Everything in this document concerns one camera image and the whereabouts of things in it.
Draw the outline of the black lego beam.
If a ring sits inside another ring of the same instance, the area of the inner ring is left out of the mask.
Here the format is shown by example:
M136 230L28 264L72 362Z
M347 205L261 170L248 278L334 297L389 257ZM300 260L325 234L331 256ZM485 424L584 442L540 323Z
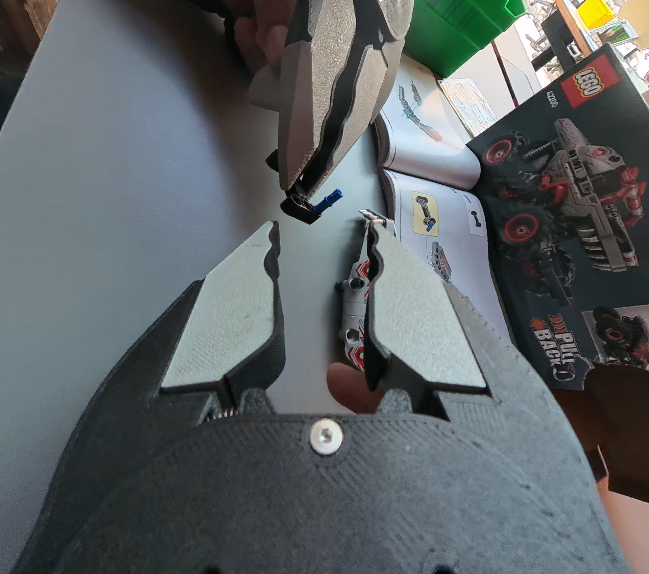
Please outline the black lego beam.
M303 177L304 173L301 173L295 183L285 191L286 198L280 207L289 217L306 224L313 224L321 218L328 205L324 200L318 205L311 203L303 186Z

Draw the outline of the lego sticker sheet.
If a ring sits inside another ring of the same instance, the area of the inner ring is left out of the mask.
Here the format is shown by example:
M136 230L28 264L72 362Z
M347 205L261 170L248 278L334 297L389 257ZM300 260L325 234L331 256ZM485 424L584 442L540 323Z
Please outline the lego sticker sheet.
M495 112L471 78L444 78L438 86L474 138L497 122Z

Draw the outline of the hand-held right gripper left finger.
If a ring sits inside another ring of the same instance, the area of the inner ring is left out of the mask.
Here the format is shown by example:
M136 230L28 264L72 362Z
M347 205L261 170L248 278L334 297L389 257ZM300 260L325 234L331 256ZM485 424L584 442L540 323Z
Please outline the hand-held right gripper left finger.
M279 224L269 221L207 274L163 391L216 391L223 407L239 407L245 391L266 391L279 378L286 364L279 255Z

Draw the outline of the person's right hand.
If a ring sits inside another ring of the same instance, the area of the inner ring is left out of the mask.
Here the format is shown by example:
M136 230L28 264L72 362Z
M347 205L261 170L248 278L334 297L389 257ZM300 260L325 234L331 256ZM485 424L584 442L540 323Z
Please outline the person's right hand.
M375 413L385 395L381 388L369 389L363 372L342 363L329 366L326 381L333 399L357 415Z

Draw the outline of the yellow plastic bin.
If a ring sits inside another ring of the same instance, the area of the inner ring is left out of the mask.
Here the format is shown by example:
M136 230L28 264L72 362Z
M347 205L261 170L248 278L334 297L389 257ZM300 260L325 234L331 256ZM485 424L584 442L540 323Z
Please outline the yellow plastic bin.
M615 18L611 7L604 0L585 0L577 8L577 12L590 31L607 25Z

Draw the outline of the lego instruction booklet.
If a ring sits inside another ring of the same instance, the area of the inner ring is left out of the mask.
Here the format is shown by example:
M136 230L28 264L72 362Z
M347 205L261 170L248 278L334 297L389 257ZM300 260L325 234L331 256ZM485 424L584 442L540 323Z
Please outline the lego instruction booklet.
M510 341L489 264L485 214L470 192L480 164L434 74L402 55L374 128L379 178L396 237Z

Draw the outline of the grey and red lego assembly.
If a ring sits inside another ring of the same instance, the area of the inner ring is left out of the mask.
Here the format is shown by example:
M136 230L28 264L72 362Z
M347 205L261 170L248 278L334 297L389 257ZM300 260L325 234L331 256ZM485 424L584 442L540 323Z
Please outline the grey and red lego assembly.
M348 278L336 283L336 291L342 294L341 327L339 340L344 345L344 353L353 367L365 371L365 315L370 289L370 260L368 254L369 231L379 225L396 235L394 220L371 209L361 209L365 219L363 244L359 258L353 263Z

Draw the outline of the blue lego pin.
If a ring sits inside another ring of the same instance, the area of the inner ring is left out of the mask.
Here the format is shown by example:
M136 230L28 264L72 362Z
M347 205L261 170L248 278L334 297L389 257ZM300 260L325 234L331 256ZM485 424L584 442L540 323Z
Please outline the blue lego pin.
M324 197L320 202L313 205L313 211L317 214L317 216L321 216L322 213L331 208L342 198L343 192L340 189L335 189L329 195Z

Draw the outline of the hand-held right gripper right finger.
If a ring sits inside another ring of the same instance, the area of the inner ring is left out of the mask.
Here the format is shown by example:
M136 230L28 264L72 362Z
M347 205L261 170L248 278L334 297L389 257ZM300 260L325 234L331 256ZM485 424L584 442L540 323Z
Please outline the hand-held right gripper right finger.
M367 254L369 390L401 389L417 413L425 412L438 392L488 393L448 284L383 226L369 226Z

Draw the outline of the lego set box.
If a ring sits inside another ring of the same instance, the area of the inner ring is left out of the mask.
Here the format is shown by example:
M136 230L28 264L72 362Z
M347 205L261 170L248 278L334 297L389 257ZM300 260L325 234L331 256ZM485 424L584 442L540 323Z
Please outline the lego set box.
M648 104L611 45L469 143L515 343L548 386L648 369Z

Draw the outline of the green plastic bin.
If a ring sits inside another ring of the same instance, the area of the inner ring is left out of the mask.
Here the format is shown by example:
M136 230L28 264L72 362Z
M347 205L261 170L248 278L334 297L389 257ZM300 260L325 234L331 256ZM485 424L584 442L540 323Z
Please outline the green plastic bin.
M415 0L404 51L446 78L525 13L525 0Z

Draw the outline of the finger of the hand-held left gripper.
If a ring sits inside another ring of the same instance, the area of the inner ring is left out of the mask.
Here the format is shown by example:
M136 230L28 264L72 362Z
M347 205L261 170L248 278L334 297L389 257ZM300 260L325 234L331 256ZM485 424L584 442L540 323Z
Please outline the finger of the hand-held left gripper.
M288 45L280 71L265 66L251 82L251 103L279 113L282 190L291 189L323 149L325 119L355 32L353 0L323 0L312 41Z
M320 147L303 173L307 195L315 194L375 120L396 80L403 46L403 41L385 43L381 50L369 45L353 55L360 64L337 80Z

